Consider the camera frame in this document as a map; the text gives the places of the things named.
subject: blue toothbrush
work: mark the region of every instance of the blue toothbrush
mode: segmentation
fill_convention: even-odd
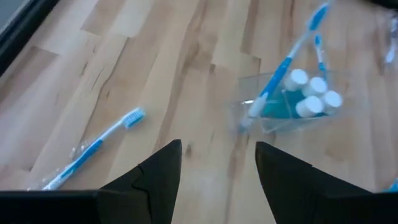
[[[245,132],[252,124],[253,119],[260,115],[261,110],[266,105],[266,101],[271,94],[275,91],[280,81],[283,79],[286,74],[290,64],[293,61],[293,58],[297,55],[302,45],[310,38],[312,33],[318,29],[321,22],[325,18],[329,10],[329,3],[322,4],[312,15],[311,19],[308,23],[307,31],[296,41],[293,49],[289,52],[286,58],[279,65],[271,80],[265,86],[265,88],[261,91],[260,95],[254,100],[253,104],[249,108],[248,112],[244,115],[244,118],[241,120],[241,124],[239,126],[239,132]]]
[[[322,36],[319,33],[315,35],[314,45],[315,45],[315,50],[317,51],[319,71],[322,72],[323,78],[327,82],[328,79],[327,79],[327,74],[326,74],[326,65],[325,65],[325,61],[323,58],[323,52],[322,52]]]
[[[120,126],[124,126],[126,129],[133,127],[140,120],[145,118],[145,111],[136,108],[130,113],[124,115],[118,122],[106,130],[100,137],[98,137],[90,146],[83,152],[79,158],[74,162],[69,164],[65,170],[57,175],[50,183],[48,183],[42,190],[56,190],[58,189],[67,179],[72,176],[73,173],[79,167],[81,167],[102,145],[102,143],[107,139],[112,133],[115,132]]]

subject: toothbrush head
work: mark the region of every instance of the toothbrush head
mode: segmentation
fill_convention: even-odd
[[[319,47],[322,44],[322,37],[320,34],[315,35],[315,46]]]
[[[329,3],[326,2],[322,4],[313,14],[308,23],[309,30],[317,30],[319,25],[322,23],[327,12],[329,11]]]
[[[130,113],[124,115],[122,121],[126,129],[133,127],[139,121],[145,118],[145,111],[141,108],[136,108]]]

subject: small bottle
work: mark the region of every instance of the small bottle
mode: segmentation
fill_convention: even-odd
[[[309,96],[296,104],[296,112],[301,118],[311,118],[318,113],[322,113],[324,105],[316,96]]]
[[[308,83],[308,75],[302,69],[293,70],[284,80],[285,89],[296,91],[303,88]]]
[[[302,91],[304,96],[322,96],[328,91],[328,85],[322,78],[313,77]]]
[[[322,97],[321,100],[325,105],[324,112],[327,115],[336,113],[336,111],[343,105],[343,98],[340,94],[335,91],[328,91]]]

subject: black object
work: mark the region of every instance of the black object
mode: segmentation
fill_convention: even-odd
[[[264,142],[256,164],[278,224],[398,223],[397,193],[372,194]]]
[[[0,33],[0,76],[58,2],[59,0],[30,0]]]
[[[371,3],[378,4],[382,7],[386,7],[388,9],[398,9],[398,0],[367,0]]]
[[[171,223],[180,140],[99,190],[0,192],[0,223]]]

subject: wood grain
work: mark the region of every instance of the wood grain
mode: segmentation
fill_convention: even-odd
[[[37,186],[137,106],[144,122],[111,136],[62,189],[99,188],[173,139],[183,144],[173,223],[275,223],[258,140],[385,189],[398,176],[389,12],[334,2],[321,28],[328,63],[361,106],[327,126],[234,138],[226,110],[238,79],[275,70],[319,0],[61,0],[0,78],[0,189]],[[294,68],[317,68],[312,44]]]

